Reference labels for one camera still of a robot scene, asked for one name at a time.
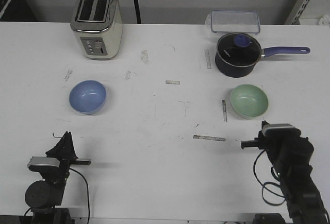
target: toaster control panel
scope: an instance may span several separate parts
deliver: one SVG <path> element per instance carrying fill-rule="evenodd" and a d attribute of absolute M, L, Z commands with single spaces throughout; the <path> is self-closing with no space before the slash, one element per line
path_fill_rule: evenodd
<path fill-rule="evenodd" d="M 91 56 L 106 56 L 107 49 L 101 37 L 80 37 L 82 45 L 88 55 Z"/>

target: green bowl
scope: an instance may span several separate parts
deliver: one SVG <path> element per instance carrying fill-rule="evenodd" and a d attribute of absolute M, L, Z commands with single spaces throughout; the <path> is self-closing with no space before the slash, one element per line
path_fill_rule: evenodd
<path fill-rule="evenodd" d="M 263 115 L 268 108 L 267 95 L 250 84 L 239 85 L 230 95 L 233 109 L 241 117 L 251 119 Z"/>

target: blue bowl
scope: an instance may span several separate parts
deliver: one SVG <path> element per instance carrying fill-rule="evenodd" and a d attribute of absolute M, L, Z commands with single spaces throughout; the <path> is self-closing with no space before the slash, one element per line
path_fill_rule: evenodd
<path fill-rule="evenodd" d="M 102 108 L 106 95 L 106 90 L 101 83 L 87 80 L 77 84 L 71 90 L 69 102 L 76 111 L 89 115 Z"/>

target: container lid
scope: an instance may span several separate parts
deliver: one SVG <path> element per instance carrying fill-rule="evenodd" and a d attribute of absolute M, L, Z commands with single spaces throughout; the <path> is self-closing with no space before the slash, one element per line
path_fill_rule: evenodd
<path fill-rule="evenodd" d="M 260 33 L 259 16 L 253 11 L 214 10 L 206 19 L 212 32 Z"/>
<path fill-rule="evenodd" d="M 261 47 L 253 37 L 238 32 L 228 33 L 218 40 L 218 55 L 226 63 L 237 67 L 256 64 L 261 58 Z"/>

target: clear plastic box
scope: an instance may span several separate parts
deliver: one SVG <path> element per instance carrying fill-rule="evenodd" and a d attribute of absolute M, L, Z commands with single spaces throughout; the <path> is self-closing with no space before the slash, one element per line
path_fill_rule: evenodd
<path fill-rule="evenodd" d="M 212 32 L 260 32 L 259 16 L 253 11 L 214 10 L 206 18 L 205 24 Z"/>

